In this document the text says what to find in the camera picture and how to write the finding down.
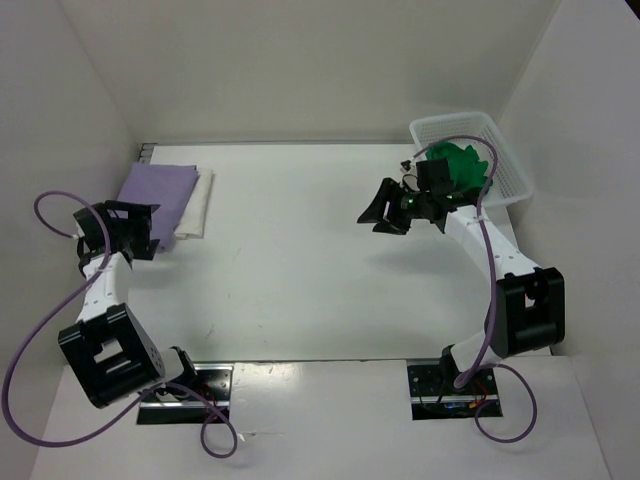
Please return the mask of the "green shirt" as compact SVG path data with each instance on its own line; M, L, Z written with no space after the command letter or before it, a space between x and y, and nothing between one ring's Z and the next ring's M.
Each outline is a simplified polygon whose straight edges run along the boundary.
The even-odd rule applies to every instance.
M445 159L459 191L480 192L488 179L490 162L483 160L471 145L462 148L451 142L439 143L426 151L425 158L430 161Z

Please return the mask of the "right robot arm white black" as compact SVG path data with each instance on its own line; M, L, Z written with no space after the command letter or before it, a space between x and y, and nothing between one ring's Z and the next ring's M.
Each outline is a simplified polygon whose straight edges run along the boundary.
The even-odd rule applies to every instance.
M482 366L559 344L566 334L563 275L521 253L477 204L479 194L478 189L411 191L385 178L357 218L359 224L371 224L373 232L391 235L405 235L414 220L425 220L454 240L488 280L482 330L442 352L438 377L450 393L464 391Z

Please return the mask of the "purple shirt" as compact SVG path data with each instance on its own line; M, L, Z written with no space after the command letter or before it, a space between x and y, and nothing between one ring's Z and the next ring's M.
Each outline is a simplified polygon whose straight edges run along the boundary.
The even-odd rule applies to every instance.
M198 179L195 166L134 163L117 196L121 202L158 205L152 214L151 239L160 251L174 245L174 230L180 223Z

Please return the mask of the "white t shirt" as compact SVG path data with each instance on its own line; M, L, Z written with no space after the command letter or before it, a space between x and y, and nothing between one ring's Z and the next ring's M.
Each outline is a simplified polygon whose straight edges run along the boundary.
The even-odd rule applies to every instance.
M201 239L205 233L205 223L210 194L215 179L211 169L198 169L198 178L177 227L175 240Z

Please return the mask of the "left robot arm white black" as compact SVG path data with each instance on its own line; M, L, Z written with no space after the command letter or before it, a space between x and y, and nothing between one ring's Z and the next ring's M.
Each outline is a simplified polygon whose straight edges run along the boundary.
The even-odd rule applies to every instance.
M79 270L90 285L75 323L59 332L58 344L97 408L162 383L185 400L200 385L186 351L158 349L128 305L133 262L151 261L159 247L151 237L157 209L108 200L74 213Z

